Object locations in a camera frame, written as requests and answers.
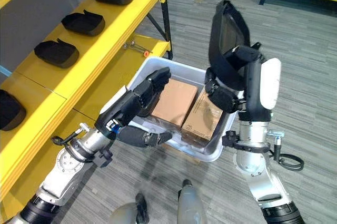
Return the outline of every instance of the metal tool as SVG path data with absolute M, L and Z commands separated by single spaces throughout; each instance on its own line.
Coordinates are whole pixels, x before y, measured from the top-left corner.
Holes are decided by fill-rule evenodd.
M 129 43 L 125 42 L 123 47 L 125 49 L 131 48 L 135 51 L 141 52 L 144 57 L 148 57 L 150 55 L 150 53 L 152 53 L 152 51 L 149 51 L 146 48 L 144 48 L 143 46 L 140 46 L 140 45 L 136 44 L 136 42 L 134 40 L 131 40 L 131 42 L 129 42 Z

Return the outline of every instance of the white wall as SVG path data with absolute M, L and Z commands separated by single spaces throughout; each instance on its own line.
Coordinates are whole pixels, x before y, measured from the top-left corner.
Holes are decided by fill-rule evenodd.
M 14 71 L 82 0 L 11 0 L 0 9 L 0 65 Z M 0 83 L 6 77 L 0 74 Z

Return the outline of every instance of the white plastic bin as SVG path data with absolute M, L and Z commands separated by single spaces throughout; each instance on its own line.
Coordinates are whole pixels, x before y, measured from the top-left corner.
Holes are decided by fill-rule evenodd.
M 198 95 L 200 94 L 202 88 L 204 87 L 205 70 L 197 69 L 185 64 L 178 62 L 173 62 L 167 59 L 150 57 L 144 61 L 140 69 L 137 71 L 135 76 L 132 78 L 128 85 L 128 89 L 134 89 L 138 84 L 140 84 L 149 74 L 153 71 L 161 69 L 162 67 L 170 67 L 172 78 L 179 80 L 181 82 L 189 83 L 198 87 Z M 174 133 L 172 139 L 167 141 L 166 144 L 195 157 L 203 162 L 213 162 L 219 158 L 223 146 L 221 141 L 221 136 L 228 130 L 230 130 L 232 123 L 234 121 L 236 113 L 228 114 L 223 113 L 219 126 L 215 130 L 212 139 L 209 143 L 203 147 L 198 148 L 192 146 L 181 140 L 180 133 Z M 148 132 L 162 133 L 166 129 L 160 127 L 156 124 L 152 124 L 145 121 L 143 118 L 136 116 L 130 125 L 134 125 Z

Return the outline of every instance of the cardboard box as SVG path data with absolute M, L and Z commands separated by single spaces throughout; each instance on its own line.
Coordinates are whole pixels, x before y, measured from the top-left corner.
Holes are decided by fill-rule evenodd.
M 168 130 L 180 132 L 196 93 L 196 86 L 170 79 L 149 119 Z
M 209 100 L 204 88 L 182 127 L 182 140 L 188 143 L 209 142 L 221 115 L 222 110 Z

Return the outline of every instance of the gray carpet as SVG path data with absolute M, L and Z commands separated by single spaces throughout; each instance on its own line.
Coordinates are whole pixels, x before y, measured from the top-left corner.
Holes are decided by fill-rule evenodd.
M 220 0 L 168 0 L 174 60 L 207 68 L 211 20 Z M 314 9 L 267 0 L 231 0 L 241 11 L 252 42 L 282 62 L 280 95 L 271 128 L 282 129 L 282 150 L 302 157 L 305 169 L 291 172 L 273 163 L 307 223 L 337 222 L 337 18 Z M 158 5 L 152 14 L 161 21 Z M 159 37 L 148 20 L 138 32 Z M 114 161 L 86 175 L 68 210 L 55 223 L 106 223 L 117 207 L 145 191 L 150 223 L 176 223 L 177 192 L 189 178 L 198 187 L 209 223 L 265 223 L 226 149 L 212 163 L 194 163 L 159 147 L 137 149 L 117 142 Z

